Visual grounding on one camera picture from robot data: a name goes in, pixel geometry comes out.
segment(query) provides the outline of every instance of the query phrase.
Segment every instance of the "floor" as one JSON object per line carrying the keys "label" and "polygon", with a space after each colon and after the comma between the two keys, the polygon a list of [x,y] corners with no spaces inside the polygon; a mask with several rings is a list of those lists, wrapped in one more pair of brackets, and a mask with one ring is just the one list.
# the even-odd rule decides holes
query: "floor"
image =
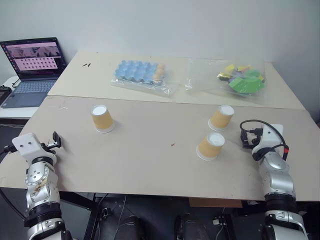
{"label": "floor", "polygon": [[[18,136],[21,129],[0,126],[0,149],[8,145],[12,138]],[[21,211],[26,209],[26,190],[14,188],[1,188],[11,202]],[[92,198],[92,193],[79,193],[84,197]],[[106,220],[100,223],[100,231],[97,230],[95,239],[113,240],[118,226],[119,217],[123,209],[125,195],[109,194],[101,203],[104,207],[111,208],[114,212]],[[89,211],[66,202],[61,202],[62,217],[67,230],[73,238],[83,239]],[[167,196],[127,195],[122,219],[131,215],[142,218],[150,230],[151,240],[173,240],[174,220],[177,215],[190,213],[198,217],[205,225],[210,239],[215,240],[220,226],[212,224],[214,216],[222,213],[222,208],[217,207],[190,207],[187,198]],[[226,208],[224,213],[231,213],[231,208]],[[0,239],[23,240],[27,239],[27,228],[23,221],[8,207],[0,197]],[[233,225],[238,240],[256,240],[261,238],[264,214],[259,213],[250,216],[233,218]],[[224,240],[223,232],[218,236]]]}

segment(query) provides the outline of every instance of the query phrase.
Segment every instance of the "paper cup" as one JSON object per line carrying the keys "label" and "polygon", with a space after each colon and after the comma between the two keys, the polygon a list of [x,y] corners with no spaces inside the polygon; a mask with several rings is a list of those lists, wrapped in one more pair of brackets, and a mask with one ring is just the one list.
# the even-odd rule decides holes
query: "paper cup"
{"label": "paper cup", "polygon": [[195,151],[199,158],[205,161],[212,161],[220,153],[224,144],[224,136],[220,133],[212,132],[202,140]]}
{"label": "paper cup", "polygon": [[221,105],[218,110],[208,120],[209,127],[216,131],[223,131],[229,124],[235,110],[229,105]]}
{"label": "paper cup", "polygon": [[93,106],[91,115],[98,132],[108,133],[115,128],[115,123],[105,105]]}

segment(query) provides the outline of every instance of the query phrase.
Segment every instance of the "desk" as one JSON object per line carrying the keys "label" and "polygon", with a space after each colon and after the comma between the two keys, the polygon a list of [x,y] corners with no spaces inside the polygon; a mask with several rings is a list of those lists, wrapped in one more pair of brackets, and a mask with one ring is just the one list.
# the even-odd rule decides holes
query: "desk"
{"label": "desk", "polygon": [[[18,76],[12,76],[3,85],[10,87],[12,91],[14,88],[12,84],[17,81]],[[2,108],[0,107],[0,119],[29,119],[37,111],[38,107],[15,107]]]}
{"label": "desk", "polygon": [[[80,70],[88,63],[84,56],[96,58],[90,59],[94,71]],[[112,64],[102,64],[106,56],[111,57],[78,53],[21,132],[34,132],[42,142],[51,139],[53,131],[61,135],[63,148],[57,149],[56,165],[61,191],[263,200],[258,164],[241,148],[239,129],[241,121],[258,118],[284,125],[297,200],[320,201],[320,131],[270,63],[265,69],[268,86],[275,88],[272,95],[278,103],[270,98],[258,106],[205,92],[195,98],[183,89],[173,98],[162,98],[113,87],[105,75],[113,70]],[[183,67],[179,69],[180,76],[185,74]],[[86,91],[84,80],[99,87],[86,86]],[[96,104],[105,104],[116,121],[110,133],[94,128],[90,110]],[[207,122],[220,104],[232,104],[236,114],[222,133],[223,151],[206,162],[195,148],[211,131]],[[26,168],[18,153],[7,155],[0,165],[0,186],[25,188]]]}

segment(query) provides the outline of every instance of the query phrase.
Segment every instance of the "black power cable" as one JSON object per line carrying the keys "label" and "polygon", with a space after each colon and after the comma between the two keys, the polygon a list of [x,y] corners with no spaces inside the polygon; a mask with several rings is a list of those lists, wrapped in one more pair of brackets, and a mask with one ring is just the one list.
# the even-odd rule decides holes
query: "black power cable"
{"label": "black power cable", "polygon": [[6,201],[6,203],[12,208],[12,210],[15,211],[16,214],[19,215],[19,217],[24,221],[26,217],[10,202],[10,200],[7,198],[5,193],[0,188],[0,195],[3,197],[3,199]]}
{"label": "black power cable", "polygon": [[271,149],[274,150],[274,149],[276,149],[278,147],[283,147],[282,159],[285,161],[287,159],[287,156],[288,156],[289,146],[286,145],[286,141],[285,141],[284,137],[282,136],[282,134],[274,126],[272,126],[270,123],[267,123],[266,121],[262,121],[262,120],[257,120],[257,119],[249,119],[249,120],[245,120],[245,121],[241,122],[240,123],[240,129],[242,131],[244,131],[244,132],[247,132],[247,133],[254,133],[254,130],[247,130],[247,129],[244,129],[242,127],[243,124],[252,123],[252,122],[257,122],[257,123],[262,123],[264,125],[267,125],[269,128],[271,128],[279,136],[279,138],[281,139],[282,144],[275,145],[275,146],[271,147]]}

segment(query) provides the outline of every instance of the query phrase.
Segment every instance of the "plastic bag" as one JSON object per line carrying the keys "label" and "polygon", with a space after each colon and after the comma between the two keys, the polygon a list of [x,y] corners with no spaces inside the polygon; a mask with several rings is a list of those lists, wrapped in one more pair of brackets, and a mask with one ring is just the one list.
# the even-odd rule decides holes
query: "plastic bag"
{"label": "plastic bag", "polygon": [[258,67],[235,64],[236,61],[196,59],[188,60],[186,90],[220,90],[249,98],[261,98],[266,85],[263,63]]}
{"label": "plastic bag", "polygon": [[179,84],[170,81],[169,75],[170,71],[163,64],[122,60],[111,85],[170,97]]}

